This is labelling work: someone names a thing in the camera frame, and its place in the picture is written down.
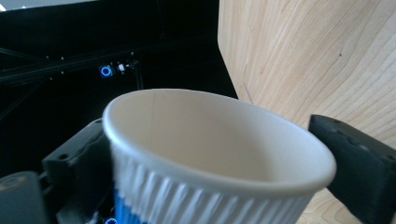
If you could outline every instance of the white paper cup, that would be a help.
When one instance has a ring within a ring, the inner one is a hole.
[[[104,113],[120,223],[295,223],[335,174],[310,132],[199,91],[135,91]]]

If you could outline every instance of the blue led light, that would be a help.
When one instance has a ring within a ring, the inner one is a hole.
[[[102,77],[111,77],[111,76],[113,76],[113,72],[111,71],[110,65],[101,66],[99,68],[99,70],[100,70],[100,75]]]
[[[109,218],[105,224],[117,224],[117,220],[115,218]]]

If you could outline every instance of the wood grain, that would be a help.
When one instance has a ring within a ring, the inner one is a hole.
[[[220,0],[219,48],[241,100],[396,148],[395,0]],[[323,191],[299,223],[359,221]]]

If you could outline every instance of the cup rim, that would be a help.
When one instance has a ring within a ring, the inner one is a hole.
[[[192,94],[207,94],[208,97],[219,97],[226,101],[235,101],[241,106],[249,106],[250,109],[259,109],[267,115],[272,116],[274,119],[279,119],[281,122],[286,122],[287,125],[294,129],[298,129],[299,132],[303,132],[306,137],[311,138],[311,140],[316,144],[318,150],[322,150],[326,154],[329,162],[327,162],[327,167],[323,168],[323,175],[316,179],[310,179],[308,181],[301,182],[268,182],[268,181],[254,181],[240,179],[236,177],[229,177],[224,175],[211,174],[209,172],[201,171],[182,165],[171,161],[169,159],[163,158],[142,146],[134,143],[122,133],[117,127],[115,127],[114,122],[112,122],[113,115],[112,110],[114,110],[115,103],[120,99],[127,99],[129,97],[139,97],[141,94],[146,94],[153,91],[173,91],[180,93],[192,93]],[[209,189],[215,192],[222,192],[231,195],[243,195],[247,197],[265,197],[265,198],[275,198],[275,197],[290,197],[290,196],[301,196],[306,194],[313,194],[316,191],[327,187],[333,180],[336,172],[335,159],[330,150],[320,142],[312,133],[308,130],[300,127],[299,125],[291,122],[290,120],[284,119],[276,113],[269,110],[259,108],[255,105],[251,105],[230,97],[217,95],[210,92],[203,91],[189,91],[181,89],[156,89],[156,90],[143,90],[134,91],[130,93],[123,94],[113,101],[111,101],[105,109],[103,115],[103,125],[106,136],[110,139],[112,146],[117,146],[122,153],[125,153],[134,158],[138,163],[148,167],[154,171],[161,171],[162,175],[171,177],[172,179],[178,181],[182,184],[191,185],[198,189]]]

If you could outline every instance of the wooden surface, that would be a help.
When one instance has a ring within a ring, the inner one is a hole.
[[[219,48],[241,100],[396,148],[395,0],[220,0]],[[298,223],[359,221],[324,190]]]

